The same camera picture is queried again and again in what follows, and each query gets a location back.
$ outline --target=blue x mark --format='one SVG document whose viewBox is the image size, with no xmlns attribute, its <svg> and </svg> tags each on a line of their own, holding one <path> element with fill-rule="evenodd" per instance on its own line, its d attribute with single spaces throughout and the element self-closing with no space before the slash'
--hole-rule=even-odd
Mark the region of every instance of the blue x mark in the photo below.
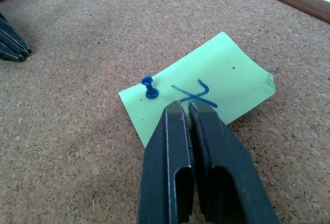
<svg viewBox="0 0 330 224">
<path fill-rule="evenodd" d="M 180 102 L 182 103 L 182 102 L 185 102 L 185 101 L 188 101 L 188 100 L 195 99 L 195 100 L 198 100 L 198 101 L 200 101 L 200 102 L 203 102 L 203 103 L 209 104 L 209 105 L 211 105 L 211 106 L 214 107 L 214 108 L 218 108 L 218 105 L 217 105 L 216 103 L 211 102 L 211 101 L 208 101 L 208 100 L 203 99 L 203 98 L 200 98 L 200 96 L 204 96 L 204 95 L 206 95 L 206 94 L 210 91 L 210 89 L 209 89 L 208 86 L 207 86 L 206 84 L 204 84 L 200 79 L 198 79 L 197 82 L 198 82 L 198 83 L 204 88 L 204 91 L 203 91 L 203 92 L 201 92 L 201 93 L 197 93 L 197 94 L 191 94 L 191 93 L 189 93 L 189 92 L 187 92 L 187 91 L 184 91 L 184 90 L 182 90 L 182 89 L 180 89 L 180 88 L 178 88 L 178 87 L 172 85 L 172 87 L 173 87 L 174 89 L 176 89 L 176 90 L 178 90 L 178 91 L 180 91 L 180 92 L 182 92 L 182 93 L 184 93 L 184 94 L 186 94 L 186 95 L 189 96 L 189 97 L 187 97 L 187 98 L 181 99 Z"/>
</svg>

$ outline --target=blue marker mark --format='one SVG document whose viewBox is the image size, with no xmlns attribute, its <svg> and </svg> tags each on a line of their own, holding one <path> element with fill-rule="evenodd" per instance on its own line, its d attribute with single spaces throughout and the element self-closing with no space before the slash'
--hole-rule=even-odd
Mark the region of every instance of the blue marker mark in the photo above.
<svg viewBox="0 0 330 224">
<path fill-rule="evenodd" d="M 195 99 L 195 100 L 198 100 L 198 101 L 203 102 L 203 103 L 205 103 L 205 104 L 209 104 L 209 105 L 211 105 L 211 106 L 214 107 L 214 108 L 218 108 L 218 105 L 217 105 L 216 103 L 211 102 L 211 101 L 208 101 L 208 100 L 203 99 L 203 98 L 200 98 L 200 96 L 204 96 L 204 95 L 206 95 L 206 94 L 210 91 L 210 89 L 209 89 L 209 87 L 208 87 L 206 84 L 204 84 L 200 79 L 198 79 L 197 82 L 198 82 L 198 83 L 204 88 L 204 91 L 203 91 L 203 92 L 201 92 L 201 93 L 197 93 L 197 94 L 191 94 L 191 93 L 189 93 L 189 92 L 187 92 L 187 91 L 184 91 L 184 90 L 182 90 L 182 89 L 180 89 L 180 88 L 178 88 L 178 87 L 172 85 L 172 87 L 173 87 L 174 89 L 176 89 L 176 90 L 178 90 L 178 91 L 180 91 L 180 92 L 182 92 L 182 93 L 184 93 L 184 94 L 186 94 L 186 95 L 189 96 L 189 97 L 187 97 L 187 98 L 181 99 L 180 102 L 182 103 L 182 102 L 185 102 L 185 101 L 188 101 L 188 100 L 193 100 L 193 99 Z"/>
</svg>

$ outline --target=cork surface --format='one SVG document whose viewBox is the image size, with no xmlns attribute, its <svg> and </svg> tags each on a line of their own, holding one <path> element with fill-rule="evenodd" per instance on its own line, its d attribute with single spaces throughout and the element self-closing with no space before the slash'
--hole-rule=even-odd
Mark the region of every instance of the cork surface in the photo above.
<svg viewBox="0 0 330 224">
<path fill-rule="evenodd" d="M 330 222 L 330 26 L 276 0 L 8 0 L 0 223 L 135 223 L 143 146 L 118 92 L 225 31 L 277 93 L 230 128 L 283 223 Z M 197 201 L 190 223 L 203 223 Z"/>
</svg>

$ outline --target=push pin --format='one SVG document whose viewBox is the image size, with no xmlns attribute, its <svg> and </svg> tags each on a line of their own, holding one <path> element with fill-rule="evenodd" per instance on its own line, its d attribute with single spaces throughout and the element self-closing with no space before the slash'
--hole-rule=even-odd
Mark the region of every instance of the push pin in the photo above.
<svg viewBox="0 0 330 224">
<path fill-rule="evenodd" d="M 153 88 L 153 86 L 151 85 L 153 81 L 154 81 L 153 78 L 151 78 L 150 76 L 144 77 L 143 80 L 141 81 L 141 84 L 146 86 L 145 96 L 148 99 L 155 99 L 159 95 L 159 91 L 156 88 Z"/>
</svg>

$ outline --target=pin head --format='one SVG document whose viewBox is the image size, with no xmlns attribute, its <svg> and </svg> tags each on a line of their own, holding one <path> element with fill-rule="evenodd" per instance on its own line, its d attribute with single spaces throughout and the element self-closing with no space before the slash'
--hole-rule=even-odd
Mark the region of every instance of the pin head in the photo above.
<svg viewBox="0 0 330 224">
<path fill-rule="evenodd" d="M 153 86 L 151 84 L 153 81 L 154 81 L 153 78 L 151 78 L 150 76 L 144 77 L 141 81 L 141 84 L 146 86 L 145 96 L 148 99 L 155 99 L 159 95 L 159 91 L 156 88 L 153 88 Z"/>
</svg>

